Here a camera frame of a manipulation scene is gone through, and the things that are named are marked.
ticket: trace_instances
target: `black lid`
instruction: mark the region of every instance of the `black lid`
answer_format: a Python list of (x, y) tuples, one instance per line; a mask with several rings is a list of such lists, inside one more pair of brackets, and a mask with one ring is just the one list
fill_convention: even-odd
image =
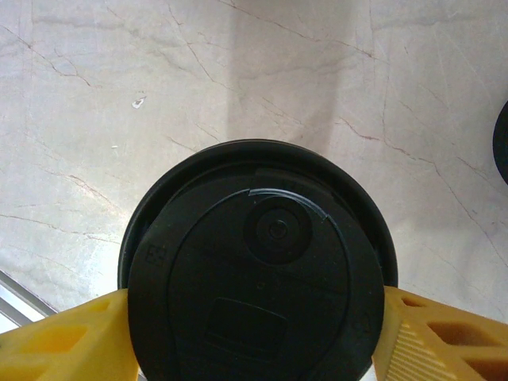
[(365, 191), (328, 160), (269, 140), (174, 167), (121, 250), (149, 381), (358, 379), (383, 322), (383, 278), (397, 284), (390, 234)]
[(508, 102), (499, 113), (492, 137), (495, 165), (505, 183), (508, 184)]

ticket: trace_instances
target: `small debris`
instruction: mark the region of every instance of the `small debris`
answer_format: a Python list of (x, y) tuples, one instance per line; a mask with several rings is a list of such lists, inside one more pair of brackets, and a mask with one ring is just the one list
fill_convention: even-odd
[(137, 101), (133, 102), (133, 107), (137, 110), (141, 107), (141, 105), (144, 103), (144, 100), (146, 97), (139, 98)]

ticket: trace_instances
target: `black container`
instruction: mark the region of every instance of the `black container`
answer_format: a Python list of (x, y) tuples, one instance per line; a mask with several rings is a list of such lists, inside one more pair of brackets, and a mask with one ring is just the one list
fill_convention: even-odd
[(499, 113), (492, 137), (495, 165), (505, 183), (508, 184), (508, 102)]
[(144, 196), (125, 232), (134, 351), (155, 380), (356, 380), (397, 286), (381, 213), (291, 144), (203, 150)]

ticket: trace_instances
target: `marble surface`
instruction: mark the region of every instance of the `marble surface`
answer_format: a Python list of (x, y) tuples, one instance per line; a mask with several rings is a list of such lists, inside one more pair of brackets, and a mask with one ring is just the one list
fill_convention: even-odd
[(116, 286), (145, 191), (245, 137), (373, 197), (400, 287), (508, 322), (501, 0), (0, 2), (0, 267), (58, 309)]

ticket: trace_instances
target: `yellow plastic holder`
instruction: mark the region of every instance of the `yellow plastic holder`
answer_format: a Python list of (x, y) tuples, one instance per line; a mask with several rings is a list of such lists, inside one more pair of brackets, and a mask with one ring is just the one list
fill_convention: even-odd
[(508, 325), (385, 287), (377, 380), (506, 381)]
[(134, 381), (127, 290), (0, 335), (1, 381)]

